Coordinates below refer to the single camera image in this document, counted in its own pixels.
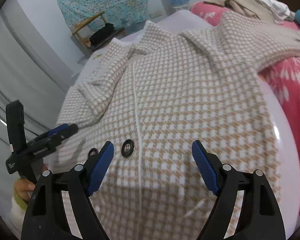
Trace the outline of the left hand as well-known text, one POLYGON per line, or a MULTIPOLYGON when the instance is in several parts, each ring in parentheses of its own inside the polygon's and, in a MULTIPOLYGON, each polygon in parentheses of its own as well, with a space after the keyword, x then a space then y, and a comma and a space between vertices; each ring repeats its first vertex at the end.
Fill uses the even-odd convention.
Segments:
POLYGON ((13 196, 16 201, 25 202, 30 200, 30 193, 35 189, 36 184, 26 178, 20 178, 13 185, 13 196))

